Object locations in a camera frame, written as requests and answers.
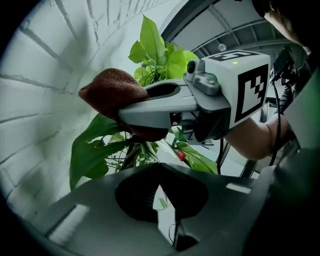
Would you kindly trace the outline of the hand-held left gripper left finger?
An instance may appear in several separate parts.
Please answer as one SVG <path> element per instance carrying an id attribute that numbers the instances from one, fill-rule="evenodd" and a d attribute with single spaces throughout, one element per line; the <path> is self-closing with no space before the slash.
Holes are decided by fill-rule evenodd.
<path id="1" fill-rule="evenodd" d="M 133 168 L 90 180 L 39 213 L 33 238 L 53 256 L 169 256 L 158 225 L 128 216 L 115 191 Z"/>

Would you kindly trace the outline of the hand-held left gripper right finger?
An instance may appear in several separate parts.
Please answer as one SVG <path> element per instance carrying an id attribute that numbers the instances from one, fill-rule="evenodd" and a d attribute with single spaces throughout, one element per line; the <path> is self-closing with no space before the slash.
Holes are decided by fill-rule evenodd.
<path id="1" fill-rule="evenodd" d="M 175 209 L 175 237 L 163 256 L 241 256 L 267 198 L 270 171 L 257 179 L 161 163 L 160 184 Z"/>

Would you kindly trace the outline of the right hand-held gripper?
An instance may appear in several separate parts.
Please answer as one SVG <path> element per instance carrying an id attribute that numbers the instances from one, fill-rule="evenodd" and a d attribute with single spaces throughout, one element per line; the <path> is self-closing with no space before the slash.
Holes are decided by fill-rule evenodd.
<path id="1" fill-rule="evenodd" d="M 149 98 L 118 115 L 133 126 L 181 126 L 190 143 L 223 139 L 263 107 L 270 68 L 269 55 L 247 50 L 190 58 L 179 75 L 145 86 Z"/>

